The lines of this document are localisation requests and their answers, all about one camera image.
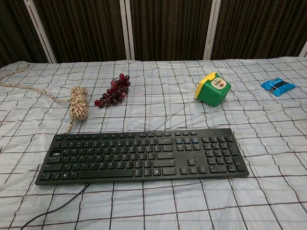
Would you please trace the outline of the white checkered tablecloth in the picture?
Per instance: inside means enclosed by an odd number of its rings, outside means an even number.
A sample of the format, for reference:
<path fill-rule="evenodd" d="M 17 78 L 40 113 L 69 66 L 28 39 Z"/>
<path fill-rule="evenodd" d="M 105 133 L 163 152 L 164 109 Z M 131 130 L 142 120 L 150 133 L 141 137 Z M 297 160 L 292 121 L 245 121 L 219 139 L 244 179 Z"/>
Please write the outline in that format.
<path fill-rule="evenodd" d="M 195 99 L 212 72 L 231 84 L 217 107 Z M 95 100 L 123 73 L 121 103 Z M 37 186 L 53 136 L 69 124 L 69 104 L 0 87 L 0 230 L 307 230 L 307 57 L 173 62 L 15 62 L 6 84 L 66 99 L 88 89 L 90 112 L 72 133 L 230 128 L 249 176 Z M 279 97 L 261 84 L 296 87 Z"/>

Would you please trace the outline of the dark folding screen white frame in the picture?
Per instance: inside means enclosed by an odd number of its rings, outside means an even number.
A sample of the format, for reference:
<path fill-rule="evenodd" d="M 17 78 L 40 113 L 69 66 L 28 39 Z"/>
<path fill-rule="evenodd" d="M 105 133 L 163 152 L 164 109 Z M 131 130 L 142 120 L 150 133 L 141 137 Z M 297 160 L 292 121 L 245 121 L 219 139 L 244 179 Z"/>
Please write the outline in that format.
<path fill-rule="evenodd" d="M 46 63 L 26 0 L 0 0 L 0 68 Z M 125 60 L 123 28 L 139 61 L 200 60 L 213 0 L 31 0 L 57 62 Z M 221 0 L 212 60 L 298 56 L 307 42 L 307 0 Z"/>

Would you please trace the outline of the dark red grape bunch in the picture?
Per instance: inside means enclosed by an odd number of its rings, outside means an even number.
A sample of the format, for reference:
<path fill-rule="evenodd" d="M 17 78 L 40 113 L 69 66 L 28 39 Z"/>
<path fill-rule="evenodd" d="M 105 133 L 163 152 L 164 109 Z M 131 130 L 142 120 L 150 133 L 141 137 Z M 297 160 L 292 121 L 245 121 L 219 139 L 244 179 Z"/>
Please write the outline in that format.
<path fill-rule="evenodd" d="M 130 76 L 121 73 L 119 77 L 111 81 L 111 87 L 103 93 L 102 97 L 95 100 L 94 105 L 104 108 L 107 105 L 121 103 L 127 97 L 130 87 Z"/>

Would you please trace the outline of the green yellow toy container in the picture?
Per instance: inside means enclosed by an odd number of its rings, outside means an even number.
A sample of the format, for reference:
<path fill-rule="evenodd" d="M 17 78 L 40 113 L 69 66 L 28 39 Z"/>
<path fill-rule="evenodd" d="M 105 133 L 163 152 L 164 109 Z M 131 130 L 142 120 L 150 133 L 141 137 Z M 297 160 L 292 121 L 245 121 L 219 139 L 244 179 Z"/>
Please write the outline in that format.
<path fill-rule="evenodd" d="M 221 78 L 216 72 L 204 77 L 195 91 L 195 99 L 217 107 L 231 89 L 231 84 Z"/>

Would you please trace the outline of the black computer keyboard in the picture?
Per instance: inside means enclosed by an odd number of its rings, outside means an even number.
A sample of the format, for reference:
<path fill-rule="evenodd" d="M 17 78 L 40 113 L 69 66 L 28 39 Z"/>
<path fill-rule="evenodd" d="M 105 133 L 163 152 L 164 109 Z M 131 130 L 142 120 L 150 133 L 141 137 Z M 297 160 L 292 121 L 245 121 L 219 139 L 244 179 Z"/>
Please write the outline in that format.
<path fill-rule="evenodd" d="M 246 177 L 230 129 L 55 135 L 36 185 Z"/>

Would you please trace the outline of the blue black snack packet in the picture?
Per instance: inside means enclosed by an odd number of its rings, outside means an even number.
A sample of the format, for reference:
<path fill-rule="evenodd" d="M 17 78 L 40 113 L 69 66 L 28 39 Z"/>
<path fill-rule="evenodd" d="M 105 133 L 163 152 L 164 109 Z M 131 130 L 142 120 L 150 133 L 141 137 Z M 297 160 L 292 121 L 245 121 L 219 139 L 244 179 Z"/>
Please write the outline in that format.
<path fill-rule="evenodd" d="M 280 78 L 275 78 L 272 80 L 267 80 L 266 82 L 261 84 L 261 87 L 264 90 L 272 93 L 276 97 L 279 97 L 282 94 L 294 89 L 296 85 L 293 83 L 285 82 Z"/>

